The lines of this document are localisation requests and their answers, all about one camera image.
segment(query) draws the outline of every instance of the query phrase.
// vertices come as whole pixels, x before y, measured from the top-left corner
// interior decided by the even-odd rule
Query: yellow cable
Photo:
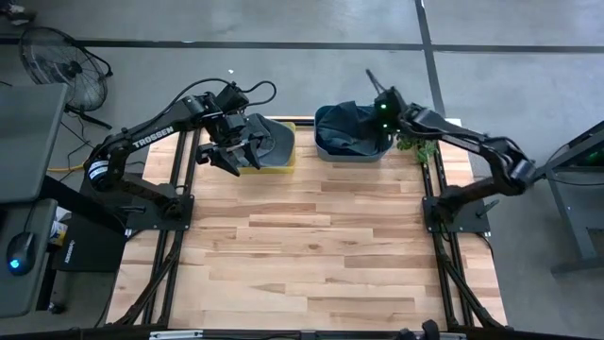
[[[46,171],[50,171],[50,172],[70,172],[70,171],[82,170],[83,168],[84,168],[84,163],[81,163],[80,165],[73,166],[73,167],[70,167],[70,168],[48,168],[48,169],[46,169]]]

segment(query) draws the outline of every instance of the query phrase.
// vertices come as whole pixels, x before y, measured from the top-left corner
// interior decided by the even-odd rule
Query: concrete floor
[[[77,37],[206,42],[421,43],[412,0],[22,0],[40,11],[38,25]],[[424,0],[433,43],[489,45],[603,45],[604,4],[597,0]],[[0,32],[18,33],[7,25]],[[278,86],[277,99],[258,107],[265,114],[308,115],[345,100],[368,103],[371,68],[384,85],[409,101],[432,106],[422,51],[303,49],[94,48],[115,76],[109,98],[96,114],[117,128],[155,115],[185,85],[202,77],[236,80],[242,87],[262,79]],[[538,164],[604,117],[604,55],[435,53],[446,115],[465,126],[507,135]],[[31,84],[14,46],[0,47],[0,80]],[[216,91],[200,87],[197,91]],[[266,93],[254,93],[263,98]],[[64,122],[78,128],[77,121]],[[87,126],[100,142],[106,131]],[[52,164],[79,141],[62,129]],[[83,160],[89,151],[73,156]],[[143,161],[144,152],[130,161]],[[484,162],[473,159],[477,176]],[[81,175],[67,183],[78,187]],[[604,338],[604,271],[554,278],[552,265],[575,258],[549,188],[538,183],[525,195],[501,198],[490,212],[495,267],[509,324],[516,329]],[[103,308],[92,297],[96,282],[79,276],[89,291],[70,316],[40,318],[40,329],[90,327]],[[17,332],[17,320],[0,330]]]

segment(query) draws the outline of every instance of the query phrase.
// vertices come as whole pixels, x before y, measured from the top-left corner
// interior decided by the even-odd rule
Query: wire
[[[136,164],[140,164],[140,165],[144,166],[146,163],[144,161],[133,161],[133,162],[130,162],[130,163],[126,163],[126,166],[136,165]]]
[[[476,236],[484,240],[484,242],[487,244],[487,247],[489,247],[489,250],[491,250],[491,258],[495,259],[495,253],[493,252],[493,246],[491,246],[491,241],[489,241],[489,239],[484,236],[481,232],[477,232]]]
[[[103,316],[105,316],[105,313],[107,312],[107,309],[109,308],[109,304],[111,303],[111,295],[109,295],[107,302],[105,302],[105,307],[103,307],[103,312],[101,312],[101,315],[98,316],[98,319],[96,320],[96,323],[94,323],[94,327],[97,328],[98,325],[101,323],[101,320],[103,320]]]
[[[76,165],[76,166],[72,167],[72,161],[71,161],[71,156],[73,154],[75,154],[77,151],[81,150],[82,147],[84,147],[84,146],[92,147],[92,145],[90,144],[90,141],[87,141],[85,139],[85,136],[84,136],[84,124],[79,119],[79,117],[77,117],[77,119],[79,120],[79,124],[81,126],[81,136],[78,135],[75,131],[73,131],[70,127],[66,126],[65,123],[60,122],[60,124],[64,128],[67,128],[67,130],[69,132],[71,132],[74,136],[76,136],[78,140],[82,141],[82,145],[78,146],[72,152],[70,152],[70,153],[67,154],[67,167],[66,168],[48,168],[48,169],[46,169],[46,171],[50,171],[50,172],[71,172],[71,171],[75,171],[75,170],[81,170],[81,169],[84,168],[84,162],[81,163],[81,164],[79,164],[79,165]]]
[[[177,185],[176,187],[174,187],[174,190],[178,190],[178,189],[182,189],[182,194],[184,194],[184,192],[187,190],[188,185],[187,184],[183,184],[183,185]]]
[[[63,182],[65,179],[67,179],[68,177],[70,177],[76,170],[72,170],[70,172],[67,173],[67,175],[63,176],[62,178],[59,179],[59,182]]]
[[[70,127],[66,126],[65,123],[60,122],[61,125],[63,125],[64,128],[67,128],[69,130],[69,132],[71,132],[78,140],[82,141],[82,143],[84,145],[87,145],[89,147],[94,147],[91,145],[90,141],[85,140],[84,138],[84,126],[82,125],[82,135],[79,136],[75,131],[73,131]]]
[[[554,157],[556,155],[558,155],[558,153],[560,151],[562,151],[566,146],[568,146],[568,144],[564,144],[564,145],[560,146],[559,148],[557,148],[556,151],[554,151],[554,153],[552,153],[551,156],[549,156],[549,158],[547,159],[547,161],[545,161],[545,163],[544,163],[543,166],[548,165],[551,162],[551,160],[553,160]],[[547,179],[549,179],[551,181],[555,181],[557,183],[562,183],[562,184],[566,184],[566,185],[574,185],[574,186],[582,186],[582,187],[604,185],[604,182],[599,182],[599,183],[576,183],[576,182],[569,182],[569,181],[555,179],[555,178],[547,178]]]
[[[27,218],[25,219],[25,224],[23,225],[23,232],[25,232],[27,230],[27,225],[29,224],[29,219],[31,218],[31,213],[33,213],[37,202],[38,202],[38,199],[31,202],[31,207],[29,207],[29,212],[27,213]]]
[[[272,81],[270,81],[270,80],[263,80],[263,81],[259,82],[258,84],[252,86],[252,88],[249,89],[249,90],[242,90],[242,93],[249,94],[252,91],[258,89],[258,87],[260,85],[263,85],[263,84],[269,84],[269,85],[271,85],[271,87],[273,88],[273,95],[271,95],[270,98],[268,98],[266,100],[263,100],[261,102],[249,103],[247,105],[244,105],[242,108],[240,108],[240,110],[243,110],[245,108],[249,108],[249,107],[252,107],[252,106],[264,105],[264,104],[270,103],[271,101],[273,101],[273,99],[275,99],[275,97],[277,96],[277,85],[275,85],[275,83],[272,82]]]

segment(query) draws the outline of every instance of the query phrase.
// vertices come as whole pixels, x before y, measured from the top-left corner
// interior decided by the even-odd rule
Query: metal stand
[[[446,225],[446,229],[440,228],[440,222],[434,218],[435,197],[424,197],[422,199],[422,208],[424,211],[424,220],[428,232],[489,232],[491,227],[486,218],[486,214],[481,213],[485,210],[482,200],[464,205],[458,212],[453,221]]]
[[[439,146],[437,146],[435,162],[437,178],[442,192],[446,188],[446,178],[445,169],[443,167],[443,159]],[[432,182],[428,165],[422,164],[422,170],[422,175],[424,178],[424,188],[426,189],[426,197],[424,197],[424,202],[429,202],[430,200],[434,199],[434,192],[432,189]],[[460,223],[461,225],[470,225],[472,221],[478,219],[482,220],[481,223],[486,223],[488,225],[488,221],[486,220],[486,218],[478,217],[479,214],[474,213],[473,215],[469,215],[469,221],[465,221],[463,219],[464,216],[467,216],[467,214],[456,216],[455,222]],[[495,321],[489,315],[487,310],[482,307],[470,287],[468,287],[467,283],[465,282],[465,277],[463,274],[463,265],[461,263],[460,246],[456,232],[453,232],[448,227],[448,225],[444,226],[440,222],[436,223],[436,219],[433,217],[432,211],[430,209],[424,211],[424,217],[426,218],[426,227],[428,231],[432,233],[432,239],[434,242],[434,250],[436,252],[436,264],[439,272],[439,280],[441,284],[441,293],[443,296],[443,305],[445,309],[445,320],[447,329],[453,330],[456,327],[460,326],[460,323],[455,317],[455,313],[453,310],[453,301],[451,298],[448,277],[450,277],[455,282],[455,285],[458,287],[458,290],[460,292],[463,322],[466,326],[474,326],[474,319],[472,316],[472,313],[474,313],[482,327],[503,328],[504,326]],[[448,235],[448,240],[451,246],[450,257],[445,250],[445,245],[443,244],[442,235],[445,233]]]
[[[82,120],[85,120],[85,121],[87,121],[89,123],[96,124],[96,125],[98,125],[101,128],[106,128],[106,129],[112,129],[113,128],[111,125],[109,125],[109,124],[107,124],[107,123],[105,123],[105,122],[103,122],[101,120],[98,120],[96,118],[93,118],[93,117],[89,116],[88,114],[86,114],[86,112],[84,110],[70,110],[70,109],[65,108],[65,112],[71,112],[71,113],[77,114],[77,116],[80,117],[80,118],[82,118]]]
[[[571,199],[568,196],[569,193],[564,192],[565,184],[558,182],[558,180],[561,180],[559,176],[561,173],[604,174],[604,168],[601,166],[576,165],[578,161],[604,148],[604,121],[580,134],[567,145],[569,149],[537,169],[535,177],[535,181],[547,179],[558,212],[565,226],[571,231],[579,255],[577,261],[552,267],[552,274],[604,268],[604,257],[597,254],[590,236],[592,231],[604,231],[604,226],[601,223],[601,217],[604,215],[599,213],[601,210],[599,204],[601,198],[604,197],[602,187],[576,187],[577,195]]]
[[[182,196],[190,197],[194,200],[191,195],[191,188],[193,184],[193,175],[195,169],[195,151],[199,145],[199,139],[201,131],[196,130],[193,133],[193,141],[191,144],[191,153],[189,155],[189,163],[187,164],[187,173],[185,175],[184,193]],[[176,185],[179,175],[180,164],[182,163],[182,153],[184,149],[184,143],[186,140],[186,133],[180,132],[178,135],[178,143],[176,146],[176,156],[172,168],[172,174],[170,177],[170,183]],[[187,226],[191,224],[191,211],[183,214],[181,223],[185,223]],[[153,317],[153,308],[155,306],[155,297],[159,287],[159,284],[166,275],[168,275],[165,295],[163,298],[163,305],[157,324],[167,326],[168,320],[170,319],[170,313],[172,311],[172,301],[174,297],[174,288],[176,284],[176,274],[178,270],[178,259],[180,258],[180,249],[182,248],[182,241],[184,239],[184,231],[176,231],[174,242],[170,247],[168,255],[163,258],[163,251],[167,240],[167,230],[159,232],[158,245],[156,247],[156,254],[152,267],[152,274],[149,283],[143,289],[143,292],[137,298],[136,302],[127,310],[126,314],[118,319],[114,324],[116,325],[133,325],[139,315],[143,312],[143,324],[151,324]]]

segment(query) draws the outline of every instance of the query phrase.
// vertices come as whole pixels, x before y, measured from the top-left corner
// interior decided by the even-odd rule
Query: black cable
[[[242,93],[249,94],[249,93],[253,92],[254,90],[258,89],[258,87],[263,84],[271,85],[271,87],[273,88],[273,95],[271,95],[271,97],[266,100],[263,100],[260,102],[255,102],[255,103],[249,103],[249,104],[243,106],[242,108],[240,108],[240,110],[243,110],[245,108],[249,108],[252,106],[264,105],[264,104],[270,103],[271,101],[273,101],[273,99],[275,99],[275,97],[277,96],[277,85],[275,85],[275,83],[270,80],[263,80],[263,81],[259,82],[258,84],[252,86],[252,88],[249,90],[242,90]]]
[[[82,118],[80,118],[78,115],[75,118],[77,118],[77,122],[79,123],[79,126],[80,126],[80,132],[79,132],[79,134],[83,138],[85,136],[85,134],[84,134],[84,129],[85,129],[84,128],[84,122],[82,122]]]
[[[489,241],[489,239],[484,236],[481,232],[477,232],[476,235],[481,238],[482,240],[484,240],[484,242],[487,244],[487,246],[489,247],[489,250],[491,250],[491,258],[495,259],[495,253],[493,252],[493,246],[491,246],[491,241]]]
[[[65,179],[67,179],[68,177],[70,177],[76,170],[71,170],[70,172],[67,173],[67,175],[63,176],[62,178],[59,179],[59,182],[63,182]]]
[[[67,128],[69,130],[69,132],[71,132],[74,136],[77,137],[78,140],[82,141],[82,143],[84,145],[87,145],[89,147],[94,147],[91,145],[90,141],[87,141],[84,137],[84,128],[82,128],[82,136],[79,136],[75,131],[73,131],[70,127],[66,126],[65,123],[60,122],[61,125],[63,125],[64,128]]]
[[[33,213],[37,202],[38,202],[38,199],[31,202],[31,207],[29,207],[29,212],[27,213],[27,218],[25,219],[25,224],[23,225],[23,232],[25,232],[27,230],[27,224],[29,224],[29,219],[31,218],[31,213]]]
[[[78,146],[77,148],[75,148],[72,152],[67,154],[67,168],[71,169],[72,168],[72,160],[71,157],[73,154],[75,154],[77,151],[81,150],[82,147],[86,146],[85,144],[81,144],[80,146]]]
[[[98,325],[101,323],[101,320],[103,320],[103,316],[105,316],[105,313],[107,312],[107,309],[109,308],[110,303],[111,303],[111,294],[109,294],[107,302],[105,302],[105,307],[103,307],[103,312],[101,312],[101,315],[99,315],[98,320],[96,320],[96,323],[94,324],[95,328],[97,328]]]
[[[145,165],[145,162],[144,161],[133,161],[133,162],[130,162],[130,163],[126,163],[126,166],[136,165],[136,164]]]
[[[185,190],[187,190],[187,185],[183,184],[183,185],[177,185],[176,187],[174,187],[174,190],[178,190],[178,189],[182,189],[182,193],[184,194]]]
[[[549,158],[547,159],[547,161],[545,161],[545,163],[544,163],[543,166],[547,166],[551,162],[551,160],[553,160],[554,157],[556,155],[558,155],[558,153],[560,151],[562,151],[562,149],[564,149],[566,146],[568,146],[568,144],[564,144],[564,145],[560,146],[559,148],[557,148],[556,151],[554,151],[554,153],[552,153],[551,156],[549,156]],[[576,183],[576,182],[569,182],[569,181],[555,179],[555,178],[547,178],[547,179],[549,179],[551,181],[555,181],[557,183],[562,183],[562,184],[566,184],[566,185],[574,185],[574,186],[582,186],[582,187],[604,185],[604,182],[599,182],[599,183]]]

